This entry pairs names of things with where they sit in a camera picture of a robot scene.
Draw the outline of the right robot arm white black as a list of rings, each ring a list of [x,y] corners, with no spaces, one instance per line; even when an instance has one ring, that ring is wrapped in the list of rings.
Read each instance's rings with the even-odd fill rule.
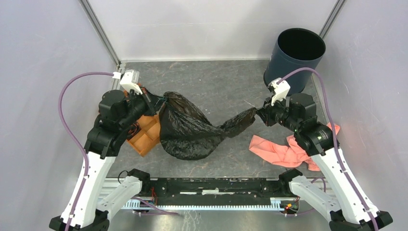
[[[293,132],[295,141],[329,181],[335,197],[297,169],[279,175],[281,195],[304,199],[327,220],[332,231],[378,231],[393,222],[389,212],[379,210],[357,183],[344,160],[335,129],[318,122],[312,96],[297,93],[275,102],[268,97],[257,115],[267,126],[279,124]]]

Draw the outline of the black trash bag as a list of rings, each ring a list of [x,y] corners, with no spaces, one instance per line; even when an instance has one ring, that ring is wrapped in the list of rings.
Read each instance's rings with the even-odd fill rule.
[[[257,109],[254,107],[214,126],[195,104],[180,93],[167,91],[162,98],[160,143],[169,155],[180,160],[208,157],[225,139],[238,136],[255,122]]]

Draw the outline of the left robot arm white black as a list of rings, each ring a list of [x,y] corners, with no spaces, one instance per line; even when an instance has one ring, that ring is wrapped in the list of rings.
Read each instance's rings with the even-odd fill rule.
[[[80,176],[64,212],[51,219],[54,231],[106,231],[116,213],[135,195],[151,191],[150,175],[133,169],[124,181],[102,200],[105,178],[129,132],[142,116],[153,116],[164,99],[143,90],[125,93],[111,90],[102,96],[93,128],[80,149],[85,154]]]

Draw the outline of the dark blue trash bin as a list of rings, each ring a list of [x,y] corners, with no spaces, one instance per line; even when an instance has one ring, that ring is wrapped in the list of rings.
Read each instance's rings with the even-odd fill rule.
[[[315,69],[325,51],[324,40],[313,31],[304,28],[282,31],[264,72],[264,84],[267,86],[271,81],[302,67]]]

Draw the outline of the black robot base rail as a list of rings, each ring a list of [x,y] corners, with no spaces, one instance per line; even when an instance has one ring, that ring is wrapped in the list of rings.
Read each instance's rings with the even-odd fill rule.
[[[157,178],[138,196],[156,205],[267,205],[271,198],[296,198],[279,179]]]

